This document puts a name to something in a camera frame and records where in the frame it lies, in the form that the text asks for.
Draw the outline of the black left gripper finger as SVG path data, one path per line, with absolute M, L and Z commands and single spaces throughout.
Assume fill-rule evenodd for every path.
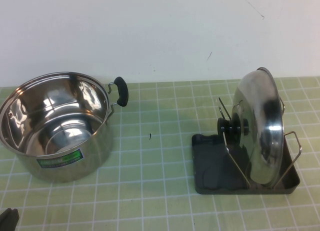
M 19 211 L 16 208 L 14 208 L 12 210 L 12 231 L 16 230 L 19 219 L 20 219 Z
M 11 231 L 12 222 L 11 215 L 12 209 L 7 208 L 3 213 L 0 214 L 0 231 Z

